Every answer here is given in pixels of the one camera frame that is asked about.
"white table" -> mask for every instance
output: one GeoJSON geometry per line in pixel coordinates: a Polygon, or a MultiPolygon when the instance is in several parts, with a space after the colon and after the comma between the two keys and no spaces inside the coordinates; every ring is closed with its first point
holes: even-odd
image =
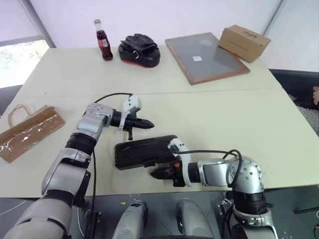
{"type": "MultiPolygon", "coordinates": [[[[0,197],[40,196],[46,171],[86,106],[97,98],[26,97],[23,90],[0,120],[1,130],[8,128],[7,114],[18,103],[36,108],[44,104],[56,106],[66,124],[13,163],[0,165],[0,197]]],[[[266,188],[319,183],[319,138],[283,89],[139,94],[139,97],[143,108],[138,116],[151,120],[155,128],[134,130],[135,140],[176,134],[189,149],[236,148],[259,163],[266,188]]],[[[112,97],[102,103],[119,109],[122,99],[112,97]]],[[[127,133],[115,128],[102,133],[96,146],[97,195],[226,189],[199,184],[174,188],[169,180],[152,178],[151,168],[119,171],[113,166],[114,146],[126,140],[127,133]]],[[[209,157],[212,155],[193,155],[194,160],[209,157]]],[[[87,195],[91,194],[92,180],[87,191],[87,195]]]]}
{"type": "Polygon", "coordinates": [[[166,46],[160,47],[160,64],[154,68],[123,63],[117,48],[112,51],[113,61],[106,62],[99,48],[49,49],[19,94],[69,97],[281,88],[260,59],[244,62],[249,74],[191,86],[166,46]]]}

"bottle label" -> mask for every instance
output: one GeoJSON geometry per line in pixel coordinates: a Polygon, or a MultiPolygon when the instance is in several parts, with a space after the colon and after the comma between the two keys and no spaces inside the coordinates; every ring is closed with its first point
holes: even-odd
{"type": "Polygon", "coordinates": [[[109,46],[106,39],[102,39],[102,40],[98,39],[98,43],[99,43],[99,47],[108,47],[109,46]]]}

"cardboard box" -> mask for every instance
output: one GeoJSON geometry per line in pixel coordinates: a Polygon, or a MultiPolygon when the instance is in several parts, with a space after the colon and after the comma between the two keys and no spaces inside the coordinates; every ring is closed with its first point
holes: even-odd
{"type": "Polygon", "coordinates": [[[271,40],[246,28],[233,25],[225,28],[218,45],[245,59],[256,60],[271,40]]]}

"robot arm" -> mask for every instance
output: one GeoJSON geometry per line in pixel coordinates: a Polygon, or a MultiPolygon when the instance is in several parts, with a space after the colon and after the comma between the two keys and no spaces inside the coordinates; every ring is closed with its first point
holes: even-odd
{"type": "Polygon", "coordinates": [[[154,127],[150,121],[136,117],[140,108],[140,101],[135,95],[124,102],[122,112],[98,103],[90,104],[47,172],[42,182],[42,198],[26,209],[4,238],[69,238],[71,207],[84,204],[91,176],[87,171],[90,155],[102,129],[115,126],[128,131],[129,138],[132,138],[133,127],[154,127]]]}
{"type": "Polygon", "coordinates": [[[181,165],[172,164],[173,167],[177,165],[178,168],[175,169],[160,168],[151,174],[153,177],[171,178],[174,185],[178,186],[191,187],[193,183],[215,187],[229,186],[234,196],[233,214],[238,222],[232,229],[232,238],[278,239],[271,211],[266,203],[262,170],[254,160],[240,156],[240,163],[239,157],[235,156],[229,160],[215,158],[191,162],[189,153],[178,153],[188,151],[178,138],[173,139],[168,148],[180,160],[181,165]]]}

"white wall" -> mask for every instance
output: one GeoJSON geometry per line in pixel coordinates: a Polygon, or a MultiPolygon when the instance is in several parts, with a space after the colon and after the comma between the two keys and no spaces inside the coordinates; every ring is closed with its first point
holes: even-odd
{"type": "Polygon", "coordinates": [[[269,68],[319,71],[319,0],[286,0],[267,34],[269,68]]]}
{"type": "Polygon", "coordinates": [[[241,25],[261,33],[279,0],[31,0],[59,48],[97,46],[99,18],[111,45],[143,33],[156,43],[188,34],[241,25]]]}
{"type": "Polygon", "coordinates": [[[0,42],[40,35],[18,0],[0,0],[0,42]]]}

